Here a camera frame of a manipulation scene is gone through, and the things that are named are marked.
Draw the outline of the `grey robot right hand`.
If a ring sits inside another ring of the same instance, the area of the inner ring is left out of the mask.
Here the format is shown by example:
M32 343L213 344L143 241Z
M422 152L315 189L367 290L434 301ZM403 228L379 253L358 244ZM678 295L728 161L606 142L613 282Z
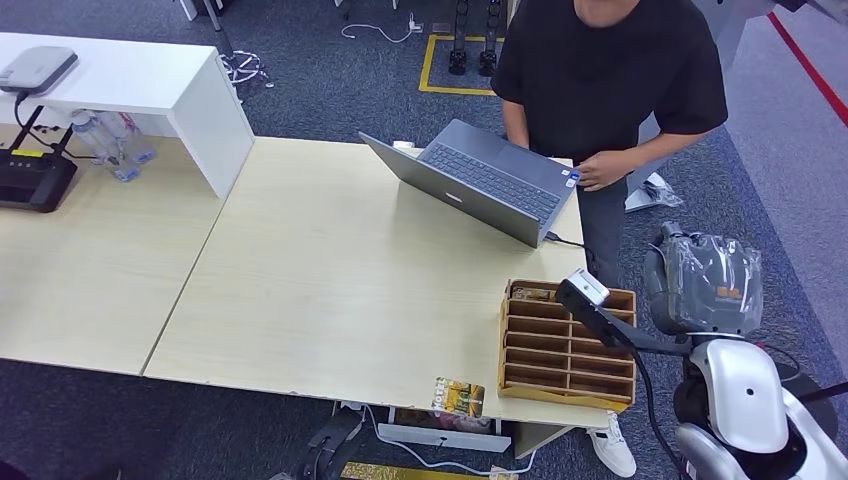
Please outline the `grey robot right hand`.
M746 336L763 314L762 254L721 235L661 225L643 282L655 327L667 335Z

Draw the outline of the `person's left hand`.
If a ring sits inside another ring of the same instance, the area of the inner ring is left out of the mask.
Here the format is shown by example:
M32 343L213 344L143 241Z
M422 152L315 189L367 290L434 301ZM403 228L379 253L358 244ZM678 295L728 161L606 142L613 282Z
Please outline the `person's left hand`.
M626 151L602 151L579 163L578 185L585 191L597 191L621 180L629 171Z

